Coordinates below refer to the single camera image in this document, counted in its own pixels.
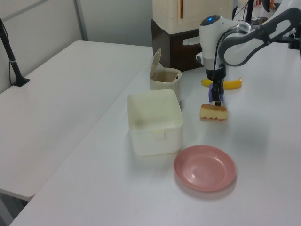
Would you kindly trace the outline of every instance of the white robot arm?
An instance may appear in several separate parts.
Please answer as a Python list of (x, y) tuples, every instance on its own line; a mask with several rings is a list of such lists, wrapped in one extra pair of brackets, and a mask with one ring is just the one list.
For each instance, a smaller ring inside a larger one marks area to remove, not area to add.
[(196, 56), (213, 81), (212, 97), (220, 105), (225, 65), (240, 66), (261, 48), (276, 41), (301, 23), (301, 0), (283, 0), (276, 13), (265, 23), (251, 29), (243, 21), (210, 16), (200, 25), (203, 52)]

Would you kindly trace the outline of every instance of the banana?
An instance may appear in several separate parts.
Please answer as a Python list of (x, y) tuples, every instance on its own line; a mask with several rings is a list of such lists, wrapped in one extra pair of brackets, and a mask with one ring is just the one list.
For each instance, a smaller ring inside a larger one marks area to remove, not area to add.
[[(212, 84), (212, 81), (209, 79), (203, 79), (202, 85), (209, 87)], [(237, 89), (241, 87), (242, 81), (241, 78), (233, 81), (224, 81), (224, 89)]]

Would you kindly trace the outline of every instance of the cup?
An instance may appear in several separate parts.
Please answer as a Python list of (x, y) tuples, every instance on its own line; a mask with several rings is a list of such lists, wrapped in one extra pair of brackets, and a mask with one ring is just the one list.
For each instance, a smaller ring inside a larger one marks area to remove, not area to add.
[(150, 73), (150, 89), (162, 90), (171, 89), (175, 92), (178, 102), (181, 100), (182, 94), (182, 73), (175, 68), (159, 68), (161, 57), (161, 49), (159, 49), (153, 59)]

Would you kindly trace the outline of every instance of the plate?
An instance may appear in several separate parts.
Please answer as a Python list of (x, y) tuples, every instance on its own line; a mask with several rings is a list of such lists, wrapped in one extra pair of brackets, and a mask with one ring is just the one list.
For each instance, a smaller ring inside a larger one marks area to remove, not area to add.
[(223, 189), (236, 174), (230, 156), (206, 145), (191, 146), (179, 153), (174, 160), (174, 171), (185, 185), (203, 192)]

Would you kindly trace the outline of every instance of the wall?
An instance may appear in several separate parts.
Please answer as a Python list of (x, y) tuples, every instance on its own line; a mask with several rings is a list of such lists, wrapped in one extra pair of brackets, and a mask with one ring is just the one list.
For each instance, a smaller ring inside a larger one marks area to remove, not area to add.
[(152, 0), (77, 0), (89, 41), (151, 46)]
[[(82, 39), (73, 0), (45, 1), (4, 21), (4, 25), (23, 76)], [(9, 88), (8, 69), (8, 57), (0, 42), (0, 93)]]

